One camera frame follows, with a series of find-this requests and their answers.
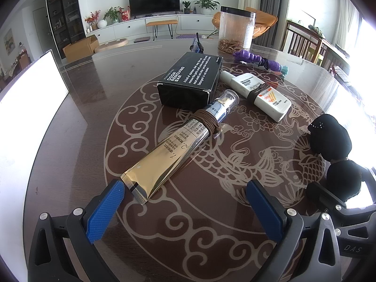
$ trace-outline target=black bookshelf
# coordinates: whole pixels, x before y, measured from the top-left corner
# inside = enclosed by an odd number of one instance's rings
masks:
[[[78,0],[47,0],[48,17],[61,58],[63,48],[85,38]]]

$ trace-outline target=black box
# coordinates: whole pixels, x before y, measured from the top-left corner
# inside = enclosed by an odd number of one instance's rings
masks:
[[[157,83],[163,105],[196,111],[214,100],[222,57],[187,52]]]

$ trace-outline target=cardboard box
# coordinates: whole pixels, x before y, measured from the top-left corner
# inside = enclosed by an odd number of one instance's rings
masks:
[[[157,83],[163,105],[196,111],[214,100],[222,57],[187,52]]]
[[[63,48],[68,63],[94,54],[94,50],[99,46],[99,41],[95,35],[81,39],[75,43],[68,44]]]

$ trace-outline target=metal screw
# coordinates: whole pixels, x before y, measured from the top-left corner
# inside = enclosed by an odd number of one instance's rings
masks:
[[[76,215],[76,216],[79,216],[81,215],[83,212],[83,210],[81,208],[76,208],[73,210],[73,214]]]
[[[324,220],[329,220],[330,219],[330,215],[328,213],[322,213],[321,214],[321,217],[324,219]]]
[[[296,211],[294,209],[287,209],[287,214],[290,215],[290,216],[295,216],[296,215]]]
[[[48,214],[46,212],[43,212],[41,215],[39,215],[40,219],[46,219],[48,217]]]

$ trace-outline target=gray curtain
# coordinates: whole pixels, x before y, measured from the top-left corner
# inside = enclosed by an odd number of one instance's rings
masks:
[[[281,0],[261,0],[260,10],[274,15],[279,16]],[[277,24],[274,24],[269,30],[263,33],[261,36],[257,37],[254,40],[254,43],[257,45],[262,45],[264,47],[270,48],[274,44],[274,38],[276,36]]]

